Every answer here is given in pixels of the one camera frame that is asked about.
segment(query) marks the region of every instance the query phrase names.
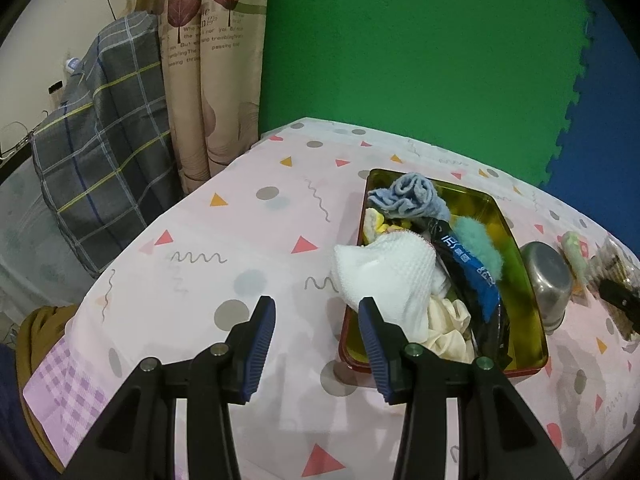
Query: gray bedsheet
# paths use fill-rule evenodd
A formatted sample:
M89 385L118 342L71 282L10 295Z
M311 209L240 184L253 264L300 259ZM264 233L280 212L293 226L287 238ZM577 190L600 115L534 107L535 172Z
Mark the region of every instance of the gray bedsheet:
M45 204L29 158L0 186L0 312L20 323L43 305L79 304L93 282Z

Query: teal fuzzy toy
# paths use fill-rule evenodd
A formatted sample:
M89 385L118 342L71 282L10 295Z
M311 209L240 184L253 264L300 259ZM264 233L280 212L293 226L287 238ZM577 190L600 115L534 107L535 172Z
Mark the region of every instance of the teal fuzzy toy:
M482 262L492 278L499 282L502 278L502 255L494 247L484 224L468 216L459 217L452 227L458 241L473 256Z

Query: purple plaid cloth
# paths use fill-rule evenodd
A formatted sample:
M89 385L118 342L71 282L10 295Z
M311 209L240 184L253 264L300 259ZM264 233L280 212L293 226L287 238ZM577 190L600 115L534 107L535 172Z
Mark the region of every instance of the purple plaid cloth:
M64 337L41 362L23 395L63 465L108 403L73 359Z

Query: black package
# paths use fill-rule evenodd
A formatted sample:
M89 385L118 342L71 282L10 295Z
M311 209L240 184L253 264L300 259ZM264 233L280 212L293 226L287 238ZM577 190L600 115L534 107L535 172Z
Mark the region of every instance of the black package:
M510 323L494 279L457 240L449 223L436 218L414 219L414 223L430 234L453 290L471 314L471 330L479 355L490 357L504 370L512 361L507 355Z

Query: curtain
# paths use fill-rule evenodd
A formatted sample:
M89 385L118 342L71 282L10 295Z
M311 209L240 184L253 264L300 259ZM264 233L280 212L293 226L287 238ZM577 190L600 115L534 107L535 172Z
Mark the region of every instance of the curtain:
M159 15L170 129L185 192L258 140L267 0L127 0Z

